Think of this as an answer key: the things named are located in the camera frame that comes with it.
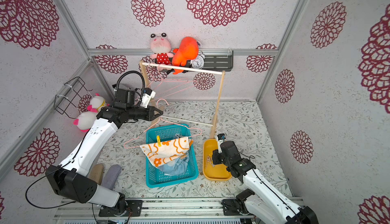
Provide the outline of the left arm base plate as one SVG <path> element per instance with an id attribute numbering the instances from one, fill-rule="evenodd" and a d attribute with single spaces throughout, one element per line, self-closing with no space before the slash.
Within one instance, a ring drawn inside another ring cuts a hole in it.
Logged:
<path id="1" fill-rule="evenodd" d="M 142 200 L 120 200 L 115 207 L 102 206 L 99 217 L 139 217 L 142 210 Z"/>

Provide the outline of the white orange patterned towel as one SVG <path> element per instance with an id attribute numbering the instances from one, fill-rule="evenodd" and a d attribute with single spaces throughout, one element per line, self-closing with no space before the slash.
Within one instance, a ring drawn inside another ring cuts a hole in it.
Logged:
<path id="1" fill-rule="evenodd" d="M 192 144 L 193 140 L 189 137 L 181 137 L 163 142 L 143 144 L 140 148 L 148 161 L 158 168 L 177 159 L 185 159 Z"/>

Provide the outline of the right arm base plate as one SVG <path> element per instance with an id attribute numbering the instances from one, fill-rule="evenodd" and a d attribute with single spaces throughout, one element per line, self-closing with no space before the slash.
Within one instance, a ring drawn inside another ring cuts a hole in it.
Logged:
<path id="1" fill-rule="evenodd" d="M 250 215 L 250 212 L 245 206 L 245 200 L 223 199 L 221 204 L 225 216 Z"/>

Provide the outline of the yellow clothespin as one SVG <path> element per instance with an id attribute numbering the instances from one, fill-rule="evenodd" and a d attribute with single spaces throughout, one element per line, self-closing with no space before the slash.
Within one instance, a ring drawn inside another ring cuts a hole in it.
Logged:
<path id="1" fill-rule="evenodd" d="M 157 139 L 157 144 L 158 144 L 158 147 L 161 147 L 161 146 L 162 146 L 162 144 L 161 144 L 160 136 L 159 136 L 159 135 L 157 135 L 156 139 Z"/>

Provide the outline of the blue spotted towel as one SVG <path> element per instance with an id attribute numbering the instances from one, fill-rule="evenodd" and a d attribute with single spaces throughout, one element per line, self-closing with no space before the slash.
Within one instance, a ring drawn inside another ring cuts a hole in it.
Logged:
<path id="1" fill-rule="evenodd" d="M 177 158 L 162 166 L 157 167 L 164 175 L 177 176 L 187 171 L 189 157 Z"/>

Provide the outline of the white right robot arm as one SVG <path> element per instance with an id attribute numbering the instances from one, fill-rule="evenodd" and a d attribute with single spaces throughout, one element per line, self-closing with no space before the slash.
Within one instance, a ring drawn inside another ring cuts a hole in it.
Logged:
<path id="1" fill-rule="evenodd" d="M 246 187 L 235 199 L 224 199 L 225 215 L 252 214 L 265 224 L 317 224 L 315 212 L 301 207 L 274 187 L 247 158 L 242 158 L 233 141 L 218 144 L 212 162 L 225 165 L 231 175 Z"/>

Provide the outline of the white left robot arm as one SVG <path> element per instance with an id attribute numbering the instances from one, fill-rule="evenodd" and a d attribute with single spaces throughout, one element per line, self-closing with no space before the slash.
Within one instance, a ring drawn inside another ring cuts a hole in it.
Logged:
<path id="1" fill-rule="evenodd" d="M 155 97 L 153 90 L 142 90 L 139 105 L 135 103 L 134 95 L 134 91 L 118 89 L 114 102 L 99 111 L 91 129 L 73 152 L 58 166 L 51 165 L 46 170 L 46 177 L 55 194 L 79 203 L 111 208 L 115 215 L 126 210 L 124 194 L 103 187 L 87 176 L 103 146 L 124 123 L 153 121 L 163 115 L 161 110 L 149 105 Z"/>

